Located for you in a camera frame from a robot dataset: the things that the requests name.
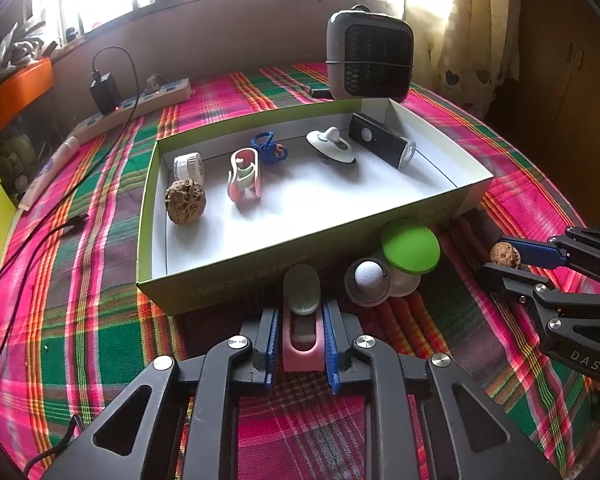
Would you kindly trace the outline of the small brown walnut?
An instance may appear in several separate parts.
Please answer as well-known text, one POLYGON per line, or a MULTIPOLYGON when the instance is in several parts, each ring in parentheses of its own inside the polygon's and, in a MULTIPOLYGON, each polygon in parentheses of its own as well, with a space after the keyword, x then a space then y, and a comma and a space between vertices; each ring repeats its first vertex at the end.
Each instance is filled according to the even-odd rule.
POLYGON ((519 269, 521 255, 518 249, 509 242, 497 242, 490 250, 490 261, 506 268, 519 269))

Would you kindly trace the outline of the pink holder with grey stone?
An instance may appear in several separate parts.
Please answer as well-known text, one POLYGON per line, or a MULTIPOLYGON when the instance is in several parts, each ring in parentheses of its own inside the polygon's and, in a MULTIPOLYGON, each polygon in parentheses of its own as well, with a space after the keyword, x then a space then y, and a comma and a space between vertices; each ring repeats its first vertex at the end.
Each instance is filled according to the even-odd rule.
POLYGON ((289 268, 283 280, 282 360, 286 373, 322 372, 325 332, 320 277, 307 264, 289 268))

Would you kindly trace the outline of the black flashlight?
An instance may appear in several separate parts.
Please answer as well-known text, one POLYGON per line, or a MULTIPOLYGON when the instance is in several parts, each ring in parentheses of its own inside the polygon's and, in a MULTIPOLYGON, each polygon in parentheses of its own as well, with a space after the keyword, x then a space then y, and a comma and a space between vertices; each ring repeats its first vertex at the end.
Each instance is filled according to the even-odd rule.
POLYGON ((367 151, 397 170, 403 171, 416 153, 416 143, 404 139, 382 122, 362 113, 353 113, 349 136, 367 151))

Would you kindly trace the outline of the pink white plastic clip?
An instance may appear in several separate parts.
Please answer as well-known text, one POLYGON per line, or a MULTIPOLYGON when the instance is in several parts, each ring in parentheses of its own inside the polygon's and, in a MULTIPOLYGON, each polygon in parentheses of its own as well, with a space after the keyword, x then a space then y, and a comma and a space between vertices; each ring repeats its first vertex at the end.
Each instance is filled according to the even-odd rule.
POLYGON ((241 148, 230 155, 227 195, 239 203, 247 191, 257 198, 262 196, 259 154, 254 148, 241 148))

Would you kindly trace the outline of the green round lid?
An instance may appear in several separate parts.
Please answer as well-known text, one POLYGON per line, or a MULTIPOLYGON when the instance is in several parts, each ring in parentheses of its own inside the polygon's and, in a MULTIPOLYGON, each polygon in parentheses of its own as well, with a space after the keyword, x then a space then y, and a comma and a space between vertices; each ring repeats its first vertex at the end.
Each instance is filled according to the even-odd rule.
POLYGON ((388 263, 407 274, 426 274, 438 265, 441 255, 436 234, 426 226, 405 219, 382 228, 381 251, 388 263))

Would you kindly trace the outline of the white ball in round case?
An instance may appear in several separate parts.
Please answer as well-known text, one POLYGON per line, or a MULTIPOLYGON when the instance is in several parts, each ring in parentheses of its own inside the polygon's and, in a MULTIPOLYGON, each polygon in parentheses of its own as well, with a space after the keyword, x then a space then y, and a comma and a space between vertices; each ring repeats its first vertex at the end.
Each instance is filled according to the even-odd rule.
POLYGON ((420 276, 400 271, 384 259, 363 258, 350 264, 343 283, 354 304, 373 308, 391 297, 411 295, 420 283, 420 276))

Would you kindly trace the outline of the plaid pink green tablecloth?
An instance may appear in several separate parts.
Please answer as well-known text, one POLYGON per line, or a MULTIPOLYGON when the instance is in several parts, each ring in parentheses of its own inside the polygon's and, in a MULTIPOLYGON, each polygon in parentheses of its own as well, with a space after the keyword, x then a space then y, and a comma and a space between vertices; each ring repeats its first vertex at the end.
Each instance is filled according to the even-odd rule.
MULTIPOLYGON (((0 278, 0 442, 33 478, 34 456, 70 417, 93 419, 160 354, 205 352, 233 333, 231 307, 169 318, 136 287, 140 202, 152 149, 171 134, 309 102, 322 64, 201 79, 186 102, 86 144, 9 244, 0 278)), ((478 209, 437 228, 442 256, 416 292, 358 314, 410 356, 449 353, 567 479, 600 447, 592 382, 539 352, 523 307, 482 292, 475 273, 501 234, 546 240, 581 219, 512 144, 458 106, 413 87, 409 110, 460 144, 493 176, 478 209)))

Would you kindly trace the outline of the green white cardboard box tray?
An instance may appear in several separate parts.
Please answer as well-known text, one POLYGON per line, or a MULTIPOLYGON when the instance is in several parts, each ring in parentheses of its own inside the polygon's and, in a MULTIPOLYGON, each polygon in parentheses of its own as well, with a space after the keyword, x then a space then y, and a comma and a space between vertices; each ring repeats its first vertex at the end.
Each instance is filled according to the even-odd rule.
POLYGON ((140 208, 136 280, 163 312, 177 315, 278 282, 294 264, 325 269, 374 252, 382 227, 405 218, 434 226, 480 203, 492 174, 474 156, 399 103, 386 99, 323 102, 221 120, 157 141, 140 208), (347 134, 362 113, 412 141, 415 153, 396 169, 365 148, 352 164, 321 157, 313 130, 347 134), (288 151, 261 171, 261 191, 231 200, 232 155, 270 132, 288 151), (196 153, 207 203, 179 226, 166 213, 174 160, 196 153))

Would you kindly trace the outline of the white tape roll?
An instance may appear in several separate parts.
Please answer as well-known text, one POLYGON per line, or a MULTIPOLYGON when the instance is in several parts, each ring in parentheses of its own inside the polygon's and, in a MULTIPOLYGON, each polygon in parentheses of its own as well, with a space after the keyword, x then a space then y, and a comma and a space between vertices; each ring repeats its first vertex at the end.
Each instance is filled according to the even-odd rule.
POLYGON ((176 156, 173 161, 173 174, 175 181, 189 179, 204 185, 204 162, 201 154, 193 152, 176 156))

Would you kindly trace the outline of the blue orange small toy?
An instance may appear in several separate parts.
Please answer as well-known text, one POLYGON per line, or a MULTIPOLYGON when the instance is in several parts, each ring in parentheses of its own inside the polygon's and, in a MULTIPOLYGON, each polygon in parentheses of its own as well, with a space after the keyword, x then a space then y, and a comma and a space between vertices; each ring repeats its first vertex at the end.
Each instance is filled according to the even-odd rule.
POLYGON ((283 144, 276 142, 271 131, 258 133, 250 140, 250 148, 258 152, 260 163, 272 166, 283 162, 288 157, 288 150, 283 144))

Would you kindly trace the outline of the grey portable heater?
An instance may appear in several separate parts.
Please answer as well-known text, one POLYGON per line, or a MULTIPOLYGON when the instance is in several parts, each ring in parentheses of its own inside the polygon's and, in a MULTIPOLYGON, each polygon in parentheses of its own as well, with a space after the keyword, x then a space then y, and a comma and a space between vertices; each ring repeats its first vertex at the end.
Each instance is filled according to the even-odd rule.
POLYGON ((336 100, 403 101, 411 87, 414 32, 407 22, 366 6, 338 11, 326 28, 329 92, 336 100))

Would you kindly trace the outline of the pink white cream tube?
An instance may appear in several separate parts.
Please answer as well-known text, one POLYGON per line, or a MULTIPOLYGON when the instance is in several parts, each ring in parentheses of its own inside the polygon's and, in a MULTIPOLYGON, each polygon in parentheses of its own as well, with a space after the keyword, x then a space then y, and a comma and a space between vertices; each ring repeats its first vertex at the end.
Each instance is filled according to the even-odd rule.
POLYGON ((42 193, 50 185, 60 170, 64 168, 79 151, 80 142, 75 136, 69 136, 67 140, 50 156, 45 166, 33 179, 27 191, 22 196, 18 204, 18 208, 23 211, 28 211, 40 198, 42 193))

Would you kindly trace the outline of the white power strip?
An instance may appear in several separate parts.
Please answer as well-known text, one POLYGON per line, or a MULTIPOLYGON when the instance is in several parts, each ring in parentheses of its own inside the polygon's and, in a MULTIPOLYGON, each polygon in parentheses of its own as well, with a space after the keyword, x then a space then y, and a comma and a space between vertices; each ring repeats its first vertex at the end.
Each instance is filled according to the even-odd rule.
POLYGON ((95 136, 100 136, 111 129, 124 125, 129 118, 143 117, 156 110, 161 110, 163 107, 187 101, 192 93, 192 85, 188 78, 168 82, 155 92, 123 101, 116 110, 108 115, 98 113, 84 119, 73 128, 70 136, 84 144, 94 139, 95 136))

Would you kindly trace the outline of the white plug on strip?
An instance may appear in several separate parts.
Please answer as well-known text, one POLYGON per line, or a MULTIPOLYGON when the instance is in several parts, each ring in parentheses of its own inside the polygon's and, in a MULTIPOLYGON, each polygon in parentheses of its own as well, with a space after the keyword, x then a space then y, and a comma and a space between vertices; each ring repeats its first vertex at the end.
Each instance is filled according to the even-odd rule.
POLYGON ((166 78, 160 74, 152 74, 146 79, 145 90, 146 94, 159 91, 166 84, 166 78))

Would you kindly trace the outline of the orange plastic tray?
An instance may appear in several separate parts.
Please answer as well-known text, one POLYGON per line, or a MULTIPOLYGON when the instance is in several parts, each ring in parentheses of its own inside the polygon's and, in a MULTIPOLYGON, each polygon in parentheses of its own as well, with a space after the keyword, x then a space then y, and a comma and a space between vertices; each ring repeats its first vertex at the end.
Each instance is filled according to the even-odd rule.
POLYGON ((0 132, 54 85, 53 64, 49 58, 42 58, 0 84, 0 132))

